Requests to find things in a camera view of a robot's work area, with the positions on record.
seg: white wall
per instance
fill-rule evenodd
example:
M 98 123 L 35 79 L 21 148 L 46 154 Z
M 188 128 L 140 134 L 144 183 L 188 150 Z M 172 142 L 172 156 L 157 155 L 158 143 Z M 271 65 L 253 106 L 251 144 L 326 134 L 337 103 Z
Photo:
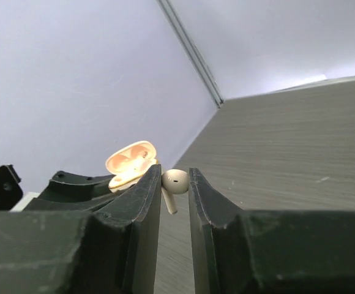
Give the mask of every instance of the white wall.
M 26 190 L 138 140 L 170 168 L 215 111 L 157 1 L 0 0 L 0 164 Z
M 170 1 L 225 99 L 355 75 L 355 1 Z

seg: metal strip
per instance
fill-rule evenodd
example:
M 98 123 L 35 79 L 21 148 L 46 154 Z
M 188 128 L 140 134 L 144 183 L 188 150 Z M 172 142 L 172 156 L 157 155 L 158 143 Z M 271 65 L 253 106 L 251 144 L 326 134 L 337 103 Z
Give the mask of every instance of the metal strip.
M 159 2 L 160 7 L 164 11 L 175 33 L 179 37 L 179 40 L 181 41 L 181 44 L 183 45 L 188 56 L 190 57 L 191 62 L 193 63 L 196 71 L 198 72 L 201 79 L 203 80 L 203 83 L 206 85 L 207 90 L 210 92 L 210 95 L 213 98 L 214 103 L 218 108 L 220 108 L 221 105 L 223 104 L 223 98 L 213 79 L 211 71 L 209 70 L 208 66 L 203 60 L 197 47 L 195 46 L 195 44 L 187 34 L 186 30 L 184 29 L 178 15 L 173 9 L 173 6 L 169 2 L 169 0 L 157 0 L 157 2 Z

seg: earbud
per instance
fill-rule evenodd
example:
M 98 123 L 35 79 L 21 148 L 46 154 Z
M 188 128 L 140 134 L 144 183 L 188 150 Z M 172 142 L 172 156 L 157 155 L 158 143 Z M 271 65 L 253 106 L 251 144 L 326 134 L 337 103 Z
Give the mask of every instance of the earbud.
M 184 194 L 189 190 L 189 175 L 183 170 L 167 170 L 161 177 L 162 193 L 170 214 L 178 211 L 174 194 Z

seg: earbud case lid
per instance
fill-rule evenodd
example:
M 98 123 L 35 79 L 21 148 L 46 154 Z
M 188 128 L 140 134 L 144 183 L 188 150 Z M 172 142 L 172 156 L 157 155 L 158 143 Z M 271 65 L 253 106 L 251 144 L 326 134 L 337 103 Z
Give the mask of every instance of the earbud case lid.
M 113 175 L 123 173 L 132 168 L 135 159 L 155 159 L 157 151 L 152 143 L 148 141 L 138 141 L 115 152 L 105 162 L 106 169 Z

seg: earbud case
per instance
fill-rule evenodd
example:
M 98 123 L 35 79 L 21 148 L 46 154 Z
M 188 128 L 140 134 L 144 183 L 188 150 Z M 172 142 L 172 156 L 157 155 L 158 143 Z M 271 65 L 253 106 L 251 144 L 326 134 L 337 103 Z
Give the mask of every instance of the earbud case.
M 106 169 L 115 176 L 108 188 L 112 192 L 136 184 L 147 170 L 157 164 L 157 151 L 152 143 L 139 141 L 115 152 L 105 162 Z

